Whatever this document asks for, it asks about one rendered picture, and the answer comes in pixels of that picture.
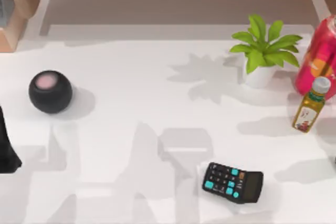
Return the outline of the black calculator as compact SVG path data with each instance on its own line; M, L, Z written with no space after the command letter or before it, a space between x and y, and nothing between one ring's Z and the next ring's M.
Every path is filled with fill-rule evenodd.
M211 162L206 169L202 189L236 204L251 204L257 203L263 182L263 172L249 172Z

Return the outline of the green plant in white pot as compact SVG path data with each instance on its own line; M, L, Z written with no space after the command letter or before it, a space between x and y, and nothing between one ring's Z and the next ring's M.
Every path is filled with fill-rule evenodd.
M277 68L288 63L299 67L296 54L300 35L281 35L283 21L276 20L267 26L264 19L249 15L249 27L246 31L232 34L232 39L240 41L229 50L233 54L244 55L243 82L251 88L264 88L274 76Z

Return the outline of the black round speaker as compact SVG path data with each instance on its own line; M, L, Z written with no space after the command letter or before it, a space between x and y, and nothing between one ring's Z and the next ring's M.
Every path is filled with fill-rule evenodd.
M73 97L71 82L56 70L44 70L36 74L28 88L31 103L46 114L65 110Z

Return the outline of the yellow bottle with white cap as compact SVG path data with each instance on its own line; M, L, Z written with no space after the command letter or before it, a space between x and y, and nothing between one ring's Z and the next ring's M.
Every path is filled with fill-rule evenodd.
M292 127L294 129L304 133L310 131L325 105L326 93L330 87L331 81L327 77L314 79L311 89L304 95L293 120Z

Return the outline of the red and pink can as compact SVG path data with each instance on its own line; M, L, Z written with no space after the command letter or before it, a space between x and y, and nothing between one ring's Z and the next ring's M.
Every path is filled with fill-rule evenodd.
M336 15L325 18L315 29L295 80L297 91L305 95L319 76L331 81L325 95L328 100L336 95Z

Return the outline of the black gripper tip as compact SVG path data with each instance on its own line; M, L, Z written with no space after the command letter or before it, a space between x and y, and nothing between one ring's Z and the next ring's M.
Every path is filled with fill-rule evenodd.
M3 110L0 106L0 174L15 173L21 166L22 161L10 143Z

